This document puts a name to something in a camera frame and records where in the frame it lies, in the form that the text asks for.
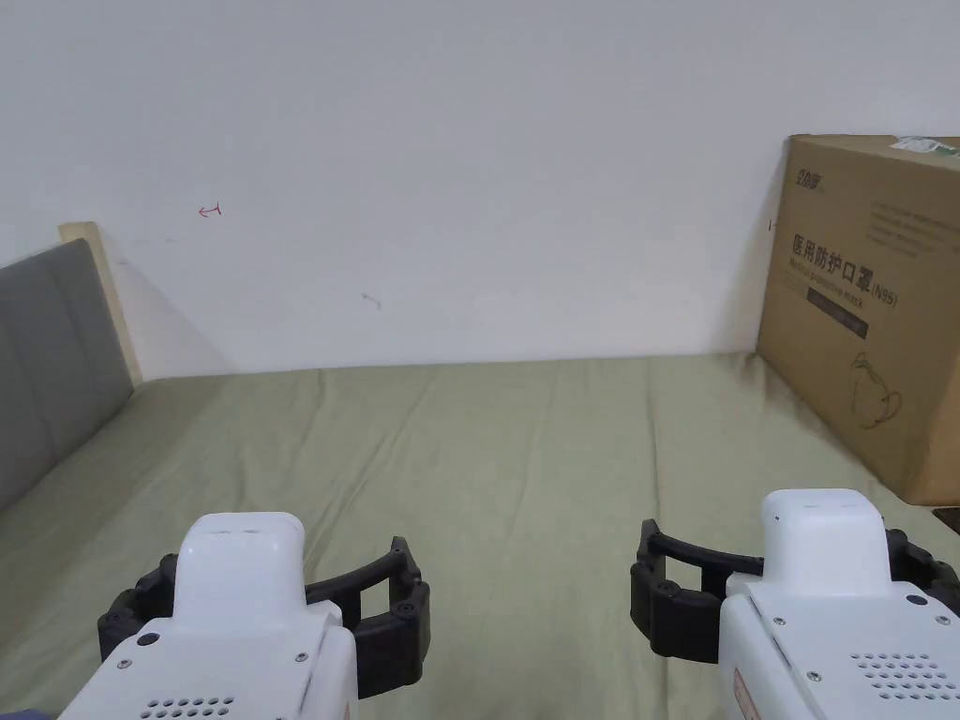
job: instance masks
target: mattress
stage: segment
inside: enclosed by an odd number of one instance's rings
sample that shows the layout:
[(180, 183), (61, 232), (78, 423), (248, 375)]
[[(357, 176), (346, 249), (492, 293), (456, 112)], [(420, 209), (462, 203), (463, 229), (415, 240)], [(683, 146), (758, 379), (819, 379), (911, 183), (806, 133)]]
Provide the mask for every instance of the mattress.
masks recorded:
[(149, 383), (0, 516), (0, 710), (64, 708), (99, 663), (97, 616), (198, 516), (281, 510), (308, 581), (403, 535), (432, 587), (423, 679), (365, 717), (718, 720), (715, 668), (653, 656), (631, 624), (640, 522), (758, 554), (760, 501), (795, 487), (860, 490), (960, 567), (960, 539), (753, 355)]

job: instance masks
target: white plastic casing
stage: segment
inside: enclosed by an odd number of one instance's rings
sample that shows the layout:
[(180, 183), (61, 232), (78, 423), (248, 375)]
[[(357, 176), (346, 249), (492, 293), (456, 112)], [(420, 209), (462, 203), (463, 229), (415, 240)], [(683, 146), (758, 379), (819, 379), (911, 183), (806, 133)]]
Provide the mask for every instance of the white plastic casing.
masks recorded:
[(353, 634), (306, 605), (303, 526), (285, 513), (201, 517), (180, 549), (174, 612), (120, 643), (64, 720), (356, 718)]
[(854, 491), (779, 491), (761, 511), (763, 578), (731, 576), (720, 612), (727, 717), (960, 718), (960, 620), (891, 582), (874, 506)]

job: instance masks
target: mask illustration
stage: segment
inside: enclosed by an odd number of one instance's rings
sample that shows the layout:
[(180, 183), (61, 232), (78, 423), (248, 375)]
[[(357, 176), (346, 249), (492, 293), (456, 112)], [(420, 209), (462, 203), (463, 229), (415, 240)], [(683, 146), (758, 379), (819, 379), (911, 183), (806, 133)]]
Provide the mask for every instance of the mask illustration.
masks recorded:
[(888, 421), (900, 410), (900, 393), (887, 384), (861, 352), (850, 365), (850, 403), (857, 424), (865, 430)]

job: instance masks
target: upholstered headboard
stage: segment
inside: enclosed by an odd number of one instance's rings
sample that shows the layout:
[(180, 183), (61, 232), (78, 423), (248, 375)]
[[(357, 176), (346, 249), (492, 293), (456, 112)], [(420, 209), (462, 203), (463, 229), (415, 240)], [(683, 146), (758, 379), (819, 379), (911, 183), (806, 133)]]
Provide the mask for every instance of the upholstered headboard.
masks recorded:
[(132, 389), (88, 240), (0, 269), (0, 509), (93, 435)]

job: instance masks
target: ventilation holes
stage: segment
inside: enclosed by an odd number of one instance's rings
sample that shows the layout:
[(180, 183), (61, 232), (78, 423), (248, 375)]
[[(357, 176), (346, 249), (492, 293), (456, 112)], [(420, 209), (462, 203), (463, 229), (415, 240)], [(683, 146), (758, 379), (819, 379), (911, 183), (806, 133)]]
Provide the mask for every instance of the ventilation holes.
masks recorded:
[[(938, 670), (939, 665), (936, 662), (931, 662), (930, 655), (927, 653), (850, 653), (850, 658), (856, 662), (856, 666), (863, 672), (863, 676), (870, 681), (870, 685), (879, 691), (877, 695), (884, 700), (890, 700), (891, 698), (904, 700), (908, 697), (911, 700), (960, 700), (960, 692), (957, 692), (955, 683), (926, 682), (933, 681), (934, 677), (942, 681), (947, 679), (947, 673), (945, 672), (937, 672), (936, 675), (930, 672), (931, 670)], [(893, 677), (899, 681), (898, 683), (882, 683), (877, 682), (876, 679), (889, 680), (890, 674), (884, 671), (877, 672), (877, 670), (883, 666), (894, 669), (897, 668), (897, 665), (893, 662), (884, 662), (882, 665), (879, 662), (864, 662), (864, 660), (873, 660), (874, 658), (878, 660), (890, 658), (892, 660), (912, 661), (900, 663), (900, 668), (908, 672), (898, 670), (893, 673)], [(943, 691), (944, 688), (953, 692), (945, 692)]]
[(140, 713), (141, 720), (148, 720), (148, 718), (157, 718), (157, 720), (162, 720), (168, 716), (181, 717), (186, 715), (186, 717), (195, 717), (197, 715), (209, 716), (216, 712), (218, 715), (226, 715), (230, 712), (230, 708), (219, 707), (219, 708), (187, 708), (186, 706), (190, 705), (192, 702), (194, 706), (203, 705), (206, 703), (208, 706), (215, 706), (220, 703), (223, 703), (224, 706), (232, 705), (234, 698), (232, 696), (226, 697), (221, 700), (219, 697), (210, 697), (210, 698), (194, 698), (190, 700), (188, 698), (180, 698), (179, 700), (174, 700), (173, 698), (168, 698), (162, 702), (162, 707), (158, 708), (157, 706), (161, 705), (159, 700), (151, 700), (147, 703), (147, 709)]

